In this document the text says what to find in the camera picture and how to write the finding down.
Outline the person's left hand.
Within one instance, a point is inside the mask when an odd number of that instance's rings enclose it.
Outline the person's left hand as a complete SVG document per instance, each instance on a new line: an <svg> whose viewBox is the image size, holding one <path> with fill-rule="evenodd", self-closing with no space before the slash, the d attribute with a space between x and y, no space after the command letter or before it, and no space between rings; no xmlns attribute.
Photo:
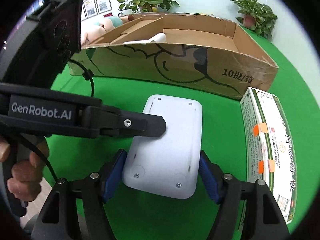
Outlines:
<svg viewBox="0 0 320 240"><path fill-rule="evenodd" d="M49 148L46 139L41 138L37 148L47 158ZM10 154L10 145L1 137L1 162L6 161ZM16 163L11 169L12 178L7 182L8 190L15 198L25 202L33 202L41 192L40 182L43 178L44 161L34 152L29 160Z"/></svg>

